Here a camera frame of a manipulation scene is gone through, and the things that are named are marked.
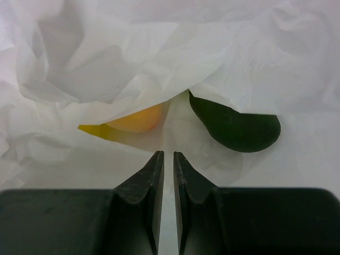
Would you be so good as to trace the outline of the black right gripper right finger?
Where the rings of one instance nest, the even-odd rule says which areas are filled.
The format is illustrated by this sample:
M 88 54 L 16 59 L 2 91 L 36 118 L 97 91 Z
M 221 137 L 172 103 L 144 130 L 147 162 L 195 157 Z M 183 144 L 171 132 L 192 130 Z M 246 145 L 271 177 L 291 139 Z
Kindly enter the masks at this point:
M 218 187 L 173 158 L 180 254 L 339 254 L 339 200 L 315 188 Z

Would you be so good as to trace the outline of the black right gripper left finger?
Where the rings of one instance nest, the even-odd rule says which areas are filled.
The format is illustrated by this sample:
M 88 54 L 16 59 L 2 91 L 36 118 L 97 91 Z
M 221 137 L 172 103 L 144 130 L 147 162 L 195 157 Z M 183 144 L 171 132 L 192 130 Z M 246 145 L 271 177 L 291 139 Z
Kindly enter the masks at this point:
M 157 254 L 164 153 L 114 189 L 1 192 L 1 254 Z

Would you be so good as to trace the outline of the white translucent plastic bag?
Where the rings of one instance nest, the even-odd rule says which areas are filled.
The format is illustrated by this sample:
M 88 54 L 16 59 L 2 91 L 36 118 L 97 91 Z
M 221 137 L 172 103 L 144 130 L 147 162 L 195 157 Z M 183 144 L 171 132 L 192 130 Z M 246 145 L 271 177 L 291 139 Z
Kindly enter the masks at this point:
M 275 114 L 270 148 L 214 141 L 187 92 Z M 1 188 L 117 185 L 154 151 L 78 129 L 164 104 L 144 135 L 218 185 L 339 193 L 339 1 L 1 1 Z

